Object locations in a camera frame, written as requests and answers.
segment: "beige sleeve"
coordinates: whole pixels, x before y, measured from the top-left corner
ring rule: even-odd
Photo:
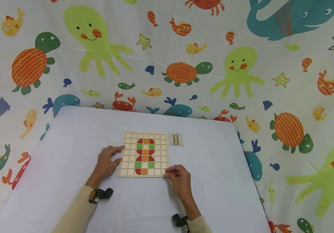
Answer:
[[[73,201],[54,227],[52,233],[82,233],[87,225],[89,216],[96,204],[89,203],[89,194],[93,188],[83,186],[79,189]]]
[[[187,220],[186,223],[188,224],[191,233],[212,233],[206,223],[204,216],[202,215],[194,219],[193,221]]]

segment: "teal whale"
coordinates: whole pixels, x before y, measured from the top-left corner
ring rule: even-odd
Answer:
[[[256,13],[271,1],[250,0],[251,10],[247,17],[249,30],[270,41],[318,29],[334,15],[334,0],[289,0],[268,19],[258,20]]]
[[[171,98],[167,97],[167,100],[164,102],[171,104],[172,106],[162,115],[187,117],[190,116],[193,112],[193,110],[187,105],[175,105],[176,98],[171,100]],[[148,106],[146,108],[150,111],[151,114],[155,114],[155,112],[159,111],[159,108],[152,109]]]
[[[52,102],[51,98],[48,98],[48,103],[43,106],[45,108],[44,114],[53,108],[53,117],[56,117],[58,111],[65,105],[79,106],[80,99],[74,95],[60,95]]]

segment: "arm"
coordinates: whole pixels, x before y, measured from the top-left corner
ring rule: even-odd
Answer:
[[[91,176],[79,189],[52,233],[82,233],[84,231],[89,217],[96,207],[96,204],[89,203],[89,200],[94,196],[95,189],[98,188],[101,180],[110,176],[121,162],[121,158],[112,162],[111,156],[121,152],[123,148],[124,146],[108,146],[102,149],[101,153],[98,154],[97,164]]]
[[[165,176],[171,181],[174,193],[184,205],[187,225],[191,233],[211,233],[205,218],[199,212],[194,201],[191,188],[191,174],[182,165],[174,165],[166,169]]]

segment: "orange square tile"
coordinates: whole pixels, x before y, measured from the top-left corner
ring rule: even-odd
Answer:
[[[147,168],[141,169],[141,174],[142,175],[147,175],[148,174],[148,169]]]

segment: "white table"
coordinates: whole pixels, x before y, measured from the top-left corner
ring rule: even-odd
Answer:
[[[213,120],[65,106],[0,213],[0,232],[51,232],[91,174],[98,153],[121,145],[125,131],[179,132],[170,165],[183,164],[214,233],[268,233],[269,227],[233,124]],[[113,195],[92,215],[88,233],[181,233],[171,217],[185,212],[164,178],[118,178],[100,188]]]

